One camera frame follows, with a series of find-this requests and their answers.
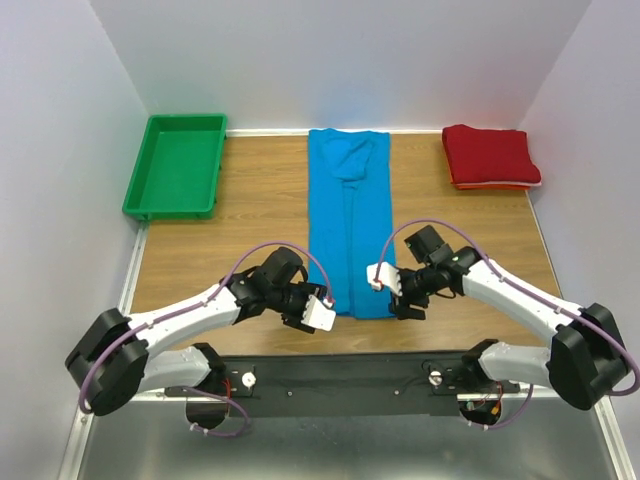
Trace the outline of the blue t shirt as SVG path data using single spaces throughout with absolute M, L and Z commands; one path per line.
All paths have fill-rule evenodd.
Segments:
M 367 282 L 381 254 L 396 262 L 390 178 L 391 137 L 313 129 L 308 134 L 309 250 L 331 281 L 335 310 L 358 320 L 388 318 L 389 300 Z

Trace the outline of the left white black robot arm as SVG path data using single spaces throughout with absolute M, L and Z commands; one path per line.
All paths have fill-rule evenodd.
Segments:
M 79 409 L 108 415 L 124 406 L 150 373 L 152 361 L 172 346 L 203 332 L 238 324 L 271 310 L 285 325 L 306 332 L 328 331 L 335 320 L 327 276 L 312 283 L 304 266 L 319 261 L 288 242 L 273 243 L 258 266 L 233 266 L 202 293 L 167 307 L 129 314 L 111 308 L 98 315 L 65 360 L 79 388 Z

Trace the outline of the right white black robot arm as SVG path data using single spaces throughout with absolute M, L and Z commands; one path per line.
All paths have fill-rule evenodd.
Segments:
M 416 270 L 385 260 L 370 265 L 372 288 L 391 292 L 389 309 L 399 320 L 426 317 L 431 297 L 449 290 L 489 305 L 526 327 L 543 347 L 514 346 L 488 339 L 467 351 L 458 369 L 459 381 L 480 392 L 502 381 L 552 389 L 579 410 L 591 409 L 604 396 L 630 395 L 618 384 L 639 375 L 627 352 L 613 314 L 594 303 L 588 307 L 546 293 L 512 275 L 489 258 L 474 242 L 453 250 L 425 219 L 422 229 L 405 239 Z

